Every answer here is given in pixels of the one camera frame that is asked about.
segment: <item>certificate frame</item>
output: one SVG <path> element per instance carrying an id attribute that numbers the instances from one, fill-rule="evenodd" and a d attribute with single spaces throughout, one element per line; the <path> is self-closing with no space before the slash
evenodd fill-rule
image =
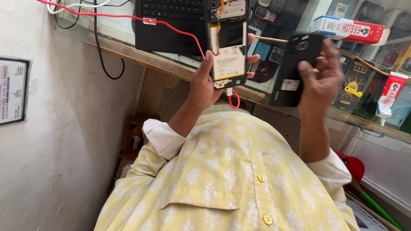
<path id="1" fill-rule="evenodd" d="M 4 113 L 5 113 L 5 108 L 3 106 L 3 93 L 4 90 L 6 90 L 6 97 L 9 98 L 9 96 L 11 96 L 11 94 L 16 95 L 12 92 L 9 92 L 9 87 L 10 87 L 10 79 L 9 77 L 5 76 L 5 70 L 4 70 L 4 64 L 10 64 L 10 63 L 23 63 L 25 64 L 25 70 L 22 71 L 23 74 L 23 81 L 20 84 L 21 86 L 21 109 L 19 111 L 20 116 L 16 119 L 11 119 L 8 121 L 4 121 Z M 9 56 L 1 56 L 0 55 L 0 126 L 2 125 L 6 125 L 6 124 L 10 124 L 10 123 L 14 123 L 14 122 L 21 122 L 21 121 L 25 121 L 26 118 L 26 105 L 27 105 L 27 99 L 28 99 L 28 94 L 27 94 L 27 90 L 28 90 L 28 79 L 29 79 L 29 71 L 30 71 L 30 63 L 31 61 L 28 59 L 23 59 L 23 58 L 16 58 L 16 57 L 9 57 Z"/>

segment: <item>framed certificate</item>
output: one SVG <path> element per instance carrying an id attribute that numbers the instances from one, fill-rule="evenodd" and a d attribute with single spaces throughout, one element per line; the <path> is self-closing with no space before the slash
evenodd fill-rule
<path id="1" fill-rule="evenodd" d="M 24 121 L 29 60 L 0 57 L 0 125 Z"/>

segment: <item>laptop keyboard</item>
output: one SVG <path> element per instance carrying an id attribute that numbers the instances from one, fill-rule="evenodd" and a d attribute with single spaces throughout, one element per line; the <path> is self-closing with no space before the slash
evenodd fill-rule
<path id="1" fill-rule="evenodd" d="M 143 16 L 204 21 L 202 0 L 143 0 Z"/>

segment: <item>yellow button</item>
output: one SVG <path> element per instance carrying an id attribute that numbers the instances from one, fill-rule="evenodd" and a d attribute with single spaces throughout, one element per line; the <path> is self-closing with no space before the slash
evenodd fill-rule
<path id="1" fill-rule="evenodd" d="M 264 223 L 265 223 L 266 225 L 271 225 L 271 224 L 272 224 L 272 218 L 271 218 L 270 216 L 268 216 L 268 215 L 265 215 L 265 216 L 264 216 Z"/>
<path id="2" fill-rule="evenodd" d="M 258 178 L 258 181 L 261 183 L 266 180 L 262 175 L 257 176 L 257 178 Z"/>

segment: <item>hst999 box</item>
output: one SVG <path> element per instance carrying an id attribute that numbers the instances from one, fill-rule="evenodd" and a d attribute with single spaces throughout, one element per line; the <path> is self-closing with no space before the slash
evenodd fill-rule
<path id="1" fill-rule="evenodd" d="M 344 18 L 321 16 L 314 19 L 311 33 L 328 35 L 331 39 L 356 42 L 365 45 L 379 43 L 383 36 L 383 25 L 363 23 Z"/>

